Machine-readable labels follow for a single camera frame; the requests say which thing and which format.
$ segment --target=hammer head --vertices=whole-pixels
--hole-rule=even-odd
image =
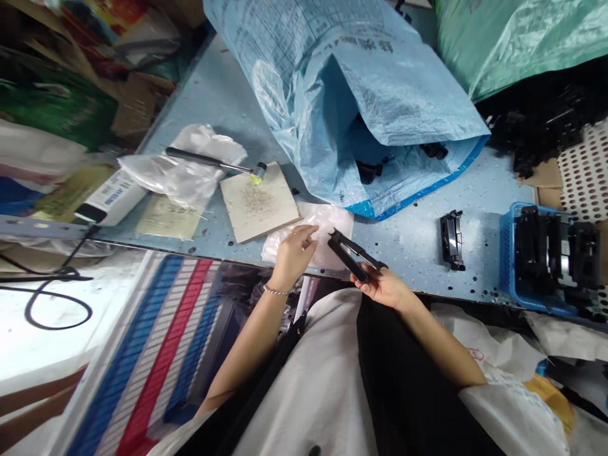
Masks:
[[[264,180],[264,174],[266,174],[266,164],[260,161],[251,171],[251,183],[253,185],[260,185]]]

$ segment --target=hand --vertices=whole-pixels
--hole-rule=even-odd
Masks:
[[[353,274],[350,275],[350,281],[374,301],[401,311],[406,310],[408,303],[412,302],[412,297],[416,297],[389,268],[382,268],[380,275],[368,263],[361,262],[359,265],[370,276],[369,283],[361,283]]]
[[[289,291],[304,274],[319,244],[310,236],[318,229],[318,225],[296,226],[283,239],[283,242],[279,244],[277,263],[274,266],[272,277],[268,281],[269,288]]]

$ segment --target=white shirt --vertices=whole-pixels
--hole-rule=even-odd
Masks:
[[[337,291],[308,313],[305,332],[255,412],[233,455],[375,455],[376,442],[358,362],[361,292]],[[498,369],[487,386],[459,397],[508,456],[569,454],[563,426],[535,393]],[[172,456],[211,415],[161,440],[149,456]]]

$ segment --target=bracelet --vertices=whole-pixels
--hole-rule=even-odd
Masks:
[[[288,294],[290,294],[293,290],[293,287],[289,290],[289,291],[278,291],[278,290],[274,290],[272,288],[268,288],[268,286],[266,284],[264,284],[264,291],[267,291],[268,293],[272,294],[272,295],[281,295],[281,296],[287,296]]]

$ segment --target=black plastic parts pile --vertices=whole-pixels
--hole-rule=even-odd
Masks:
[[[608,113],[605,59],[524,79],[477,103],[492,136],[488,145],[514,155],[523,179],[534,167],[583,142],[582,128]]]
[[[604,315],[589,310],[600,284],[600,233],[595,225],[563,213],[542,215],[536,206],[523,208],[515,220],[518,287],[560,296],[582,317],[606,322]]]

